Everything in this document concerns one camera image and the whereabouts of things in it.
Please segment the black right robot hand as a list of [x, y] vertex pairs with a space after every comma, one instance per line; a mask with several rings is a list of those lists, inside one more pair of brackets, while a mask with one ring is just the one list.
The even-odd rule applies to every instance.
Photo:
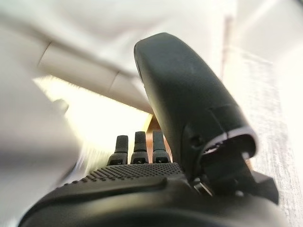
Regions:
[[140, 40], [134, 59], [161, 127], [148, 163], [142, 132], [127, 164], [117, 138], [106, 167], [56, 188], [21, 227], [285, 227], [273, 178], [251, 171], [257, 136], [208, 65], [177, 37]]

